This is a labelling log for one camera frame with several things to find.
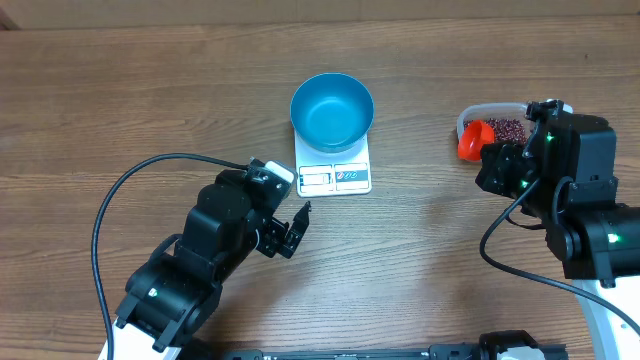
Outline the red scoop with blue handle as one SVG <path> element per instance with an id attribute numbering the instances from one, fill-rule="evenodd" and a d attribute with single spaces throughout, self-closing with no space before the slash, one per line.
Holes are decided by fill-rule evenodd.
<path id="1" fill-rule="evenodd" d="M 468 124 L 459 138 L 458 158 L 470 162 L 480 161 L 482 148 L 495 141 L 494 129 L 483 120 L 474 120 Z"/>

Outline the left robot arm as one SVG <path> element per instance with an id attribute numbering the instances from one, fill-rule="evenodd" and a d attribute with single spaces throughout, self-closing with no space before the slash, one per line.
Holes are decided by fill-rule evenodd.
<path id="1" fill-rule="evenodd" d="M 291 258 L 309 226 L 274 213 L 297 180 L 275 161 L 224 170 L 198 194 L 184 230 L 165 239 L 126 283 L 103 359 L 177 359 L 216 311 L 224 282 L 254 250 Z"/>

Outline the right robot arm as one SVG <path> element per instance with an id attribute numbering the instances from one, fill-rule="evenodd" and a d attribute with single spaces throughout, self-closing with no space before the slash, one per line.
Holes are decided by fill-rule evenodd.
<path id="1" fill-rule="evenodd" d="M 598 359 L 639 356 L 639 210 L 616 200 L 617 135 L 598 116 L 575 114 L 560 100 L 530 102 L 523 144 L 480 150 L 477 185 L 512 199 L 479 244 L 481 257 L 506 273 L 574 294 Z M 505 265 L 486 252 L 489 237 L 515 208 L 539 219 L 565 279 Z"/>

